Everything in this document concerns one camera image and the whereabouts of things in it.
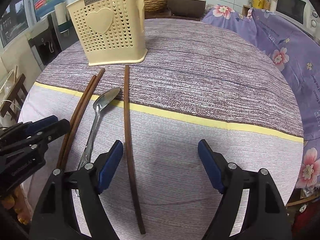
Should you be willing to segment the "left hand orange glove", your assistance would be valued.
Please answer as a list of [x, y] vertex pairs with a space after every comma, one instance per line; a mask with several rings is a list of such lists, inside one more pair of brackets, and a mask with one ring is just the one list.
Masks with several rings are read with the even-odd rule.
[[1, 204], [6, 210], [13, 209], [18, 221], [23, 225], [28, 225], [33, 216], [33, 209], [25, 196], [22, 185], [19, 185], [6, 197], [1, 197]]

